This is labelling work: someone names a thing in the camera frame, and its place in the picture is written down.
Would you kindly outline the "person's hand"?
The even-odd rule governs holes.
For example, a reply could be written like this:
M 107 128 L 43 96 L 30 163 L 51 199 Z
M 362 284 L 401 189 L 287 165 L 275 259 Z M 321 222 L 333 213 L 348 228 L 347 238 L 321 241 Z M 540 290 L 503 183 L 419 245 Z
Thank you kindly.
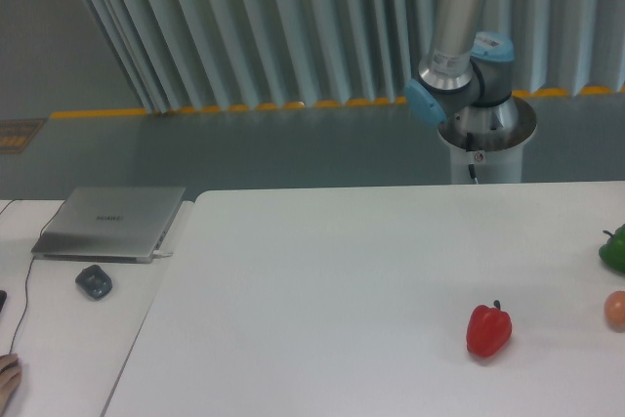
M 1 356 L 0 398 L 4 408 L 21 382 L 21 365 L 17 354 Z

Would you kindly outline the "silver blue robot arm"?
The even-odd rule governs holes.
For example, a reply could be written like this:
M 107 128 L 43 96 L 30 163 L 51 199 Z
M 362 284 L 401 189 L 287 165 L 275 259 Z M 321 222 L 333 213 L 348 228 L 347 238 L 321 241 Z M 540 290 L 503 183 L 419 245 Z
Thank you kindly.
M 623 85 L 624 0 L 438 0 L 405 96 L 446 144 L 499 152 L 537 127 L 515 91 Z

